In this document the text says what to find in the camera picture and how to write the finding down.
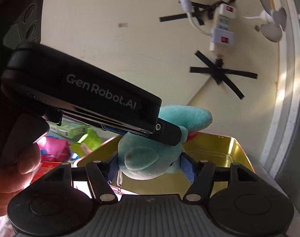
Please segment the person's left hand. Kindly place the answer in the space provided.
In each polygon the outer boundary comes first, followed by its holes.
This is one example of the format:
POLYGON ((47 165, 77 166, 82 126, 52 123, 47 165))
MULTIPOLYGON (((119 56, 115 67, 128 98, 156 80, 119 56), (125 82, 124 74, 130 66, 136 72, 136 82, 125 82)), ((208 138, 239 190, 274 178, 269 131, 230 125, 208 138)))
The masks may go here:
POLYGON ((7 214, 10 200, 32 181, 40 163, 41 152, 34 143, 20 154, 17 164, 0 168, 0 217, 7 214))

